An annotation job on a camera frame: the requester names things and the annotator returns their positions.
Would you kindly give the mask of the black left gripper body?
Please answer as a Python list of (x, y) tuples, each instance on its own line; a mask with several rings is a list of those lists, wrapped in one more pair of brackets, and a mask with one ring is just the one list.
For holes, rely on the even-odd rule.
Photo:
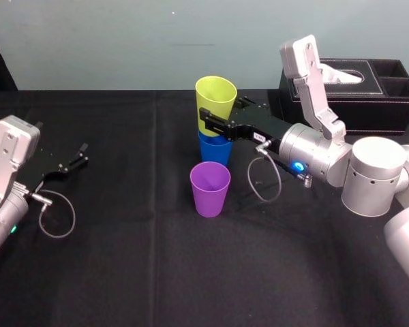
[(19, 183), (30, 193), (35, 193), (41, 185), (65, 177), (61, 164), (62, 160), (52, 152), (44, 149), (37, 150), (20, 170)]

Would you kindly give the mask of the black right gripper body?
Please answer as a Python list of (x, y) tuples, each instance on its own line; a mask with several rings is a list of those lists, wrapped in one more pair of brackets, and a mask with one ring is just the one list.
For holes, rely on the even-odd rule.
[(270, 141), (268, 149), (278, 151), (291, 127), (291, 123), (273, 116), (267, 107), (252, 104), (232, 109), (227, 119), (226, 138), (231, 141), (251, 140), (256, 144)]

